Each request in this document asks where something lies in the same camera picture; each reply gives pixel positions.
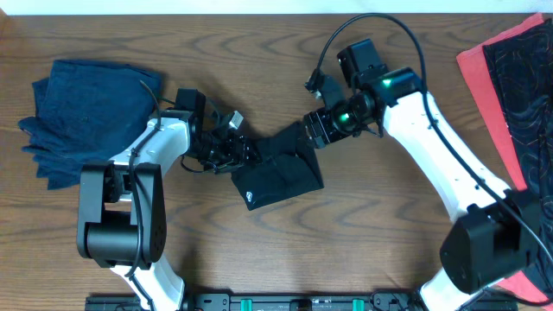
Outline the black t-shirt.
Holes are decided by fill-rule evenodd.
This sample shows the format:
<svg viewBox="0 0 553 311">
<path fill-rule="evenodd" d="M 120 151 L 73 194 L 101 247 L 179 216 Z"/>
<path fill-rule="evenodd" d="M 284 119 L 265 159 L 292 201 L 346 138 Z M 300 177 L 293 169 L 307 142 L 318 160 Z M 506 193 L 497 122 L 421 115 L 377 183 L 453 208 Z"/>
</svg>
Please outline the black t-shirt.
<svg viewBox="0 0 553 311">
<path fill-rule="evenodd" d="M 315 149 L 296 122 L 255 142 L 261 162 L 232 173 L 232 182 L 252 211 L 324 188 Z"/>
</svg>

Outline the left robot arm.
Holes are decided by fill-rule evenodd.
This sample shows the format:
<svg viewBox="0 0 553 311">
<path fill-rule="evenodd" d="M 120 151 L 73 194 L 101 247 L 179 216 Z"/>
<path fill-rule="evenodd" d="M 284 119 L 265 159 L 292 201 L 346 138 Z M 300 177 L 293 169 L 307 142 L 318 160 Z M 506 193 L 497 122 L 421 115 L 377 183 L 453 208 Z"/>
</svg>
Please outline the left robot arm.
<svg viewBox="0 0 553 311">
<path fill-rule="evenodd" d="M 121 276 L 133 296 L 90 296 L 87 310 L 189 310 L 185 281 L 164 254 L 167 215 L 163 178 L 176 160 L 191 157 L 202 172 L 225 174 L 260 161 L 238 111 L 213 110 L 196 89 L 179 89 L 171 107 L 154 110 L 145 130 L 124 151 L 83 166 L 79 186 L 77 248 Z"/>
</svg>

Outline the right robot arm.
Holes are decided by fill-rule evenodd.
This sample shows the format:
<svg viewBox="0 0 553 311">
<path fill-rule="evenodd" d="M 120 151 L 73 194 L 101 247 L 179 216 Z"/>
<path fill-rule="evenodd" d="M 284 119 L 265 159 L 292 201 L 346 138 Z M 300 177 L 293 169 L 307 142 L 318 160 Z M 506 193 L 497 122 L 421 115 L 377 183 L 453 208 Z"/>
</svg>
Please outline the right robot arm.
<svg viewBox="0 0 553 311">
<path fill-rule="evenodd" d="M 440 249 L 441 269 L 418 292 L 416 308 L 464 310 L 507 277 L 530 266 L 541 207 L 530 191 L 513 190 L 454 132 L 422 79 L 390 70 L 370 40 L 338 54 L 344 86 L 316 68 L 306 88 L 323 101 L 304 124 L 321 149 L 368 131 L 389 135 L 410 154 L 442 199 L 452 229 Z"/>
</svg>

